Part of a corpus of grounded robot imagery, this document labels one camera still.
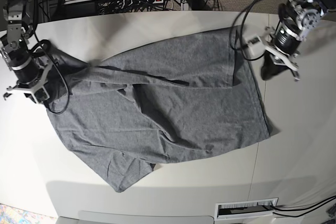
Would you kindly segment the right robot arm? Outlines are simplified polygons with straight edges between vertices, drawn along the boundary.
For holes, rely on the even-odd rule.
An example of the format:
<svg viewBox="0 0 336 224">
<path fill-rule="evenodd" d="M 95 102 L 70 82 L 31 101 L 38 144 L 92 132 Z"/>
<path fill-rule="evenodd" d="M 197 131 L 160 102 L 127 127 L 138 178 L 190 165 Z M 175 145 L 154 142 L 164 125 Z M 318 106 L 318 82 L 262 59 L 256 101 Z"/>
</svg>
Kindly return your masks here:
<svg viewBox="0 0 336 224">
<path fill-rule="evenodd" d="M 17 85 L 30 88 L 40 79 L 43 65 L 37 62 L 44 54 L 37 46 L 28 48 L 28 40 L 38 25 L 37 0 L 7 0 L 4 17 L 7 32 L 1 37 L 1 56 L 17 77 Z"/>
</svg>

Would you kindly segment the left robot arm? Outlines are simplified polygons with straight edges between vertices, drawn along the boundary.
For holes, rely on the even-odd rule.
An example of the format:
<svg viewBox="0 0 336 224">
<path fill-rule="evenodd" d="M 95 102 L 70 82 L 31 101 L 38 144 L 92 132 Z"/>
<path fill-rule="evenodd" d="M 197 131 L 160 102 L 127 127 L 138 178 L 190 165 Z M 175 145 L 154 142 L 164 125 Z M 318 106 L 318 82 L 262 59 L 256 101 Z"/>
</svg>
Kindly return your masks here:
<svg viewBox="0 0 336 224">
<path fill-rule="evenodd" d="M 260 70 L 264 81 L 290 70 L 296 81 L 300 80 L 295 58 L 309 33 L 317 27 L 322 18 L 335 10 L 335 0 L 287 0 L 278 6 L 277 28 L 266 28 L 265 35 L 270 42 L 262 41 L 264 63 Z"/>
</svg>

